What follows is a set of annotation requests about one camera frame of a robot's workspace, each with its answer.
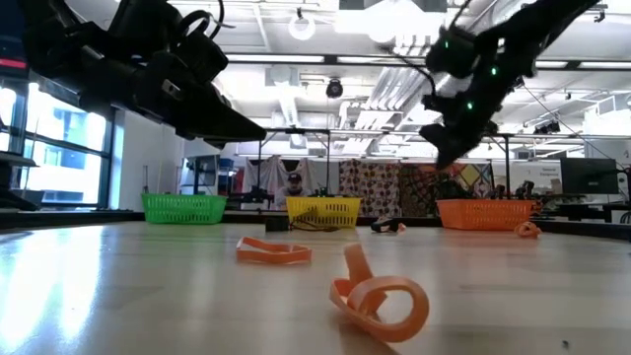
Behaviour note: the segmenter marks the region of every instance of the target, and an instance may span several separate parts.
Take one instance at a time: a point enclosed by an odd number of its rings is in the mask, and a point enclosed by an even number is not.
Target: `patterned curtain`
[[[444,173],[449,174],[464,189],[477,198],[486,198],[491,192],[490,164],[453,164]],[[400,169],[399,188],[403,217],[436,216],[436,181],[438,175],[432,164],[405,164]]]
[[[339,166],[339,193],[361,197],[360,215],[400,217],[400,164],[346,161]]]

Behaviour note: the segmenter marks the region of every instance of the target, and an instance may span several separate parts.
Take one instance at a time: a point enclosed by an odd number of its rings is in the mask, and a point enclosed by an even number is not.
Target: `computer monitor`
[[[618,175],[613,159],[562,158],[563,193],[617,194]]]

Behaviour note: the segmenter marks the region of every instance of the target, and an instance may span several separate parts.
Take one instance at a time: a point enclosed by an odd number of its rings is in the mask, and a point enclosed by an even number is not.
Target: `white wall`
[[[184,140],[175,135],[174,129],[120,110],[116,114],[114,134],[111,208],[143,211],[145,166],[149,192],[177,193]]]
[[[197,157],[207,155],[217,155],[221,151],[210,144],[204,142],[203,139],[184,140],[184,157]]]

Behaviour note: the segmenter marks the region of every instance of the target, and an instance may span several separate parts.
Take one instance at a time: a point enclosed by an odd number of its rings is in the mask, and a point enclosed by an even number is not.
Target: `ceiling light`
[[[226,54],[232,63],[322,63],[322,55]]]
[[[307,26],[302,30],[298,30],[296,27],[299,21],[307,21]],[[314,18],[311,16],[302,15],[299,9],[299,15],[292,17],[292,20],[289,22],[287,28],[289,29],[289,34],[293,38],[297,40],[307,40],[313,37],[316,33],[316,21],[314,21]]]
[[[384,134],[381,131],[371,131],[371,130],[354,130],[354,129],[332,129],[331,134],[355,134],[355,135],[382,135]]]
[[[568,65],[568,62],[554,60],[537,60],[535,62],[537,69],[561,69]]]
[[[583,69],[631,69],[631,62],[583,62]]]
[[[425,65],[425,58],[406,56],[405,59],[409,63],[417,66]],[[364,64],[364,65],[380,65],[380,66],[400,66],[407,67],[409,64],[402,62],[399,58],[391,56],[339,56],[337,62],[342,64]]]

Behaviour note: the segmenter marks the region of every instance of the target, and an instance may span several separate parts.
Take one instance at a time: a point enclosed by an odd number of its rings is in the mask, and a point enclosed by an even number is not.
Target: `orange curled ribbon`
[[[541,230],[532,222],[523,222],[515,228],[515,234],[520,238],[538,239]]]
[[[246,250],[243,249],[243,246],[250,246],[260,250]],[[312,250],[307,247],[272,244],[255,238],[243,237],[237,243],[237,260],[274,264],[311,262]]]
[[[359,244],[346,247],[344,256],[350,279],[333,280],[329,293],[331,302],[378,340],[401,342],[416,335],[425,324],[430,310],[423,288],[405,277],[374,277]],[[404,291],[412,297],[412,311],[403,321],[379,321],[377,310],[386,299],[386,291]]]

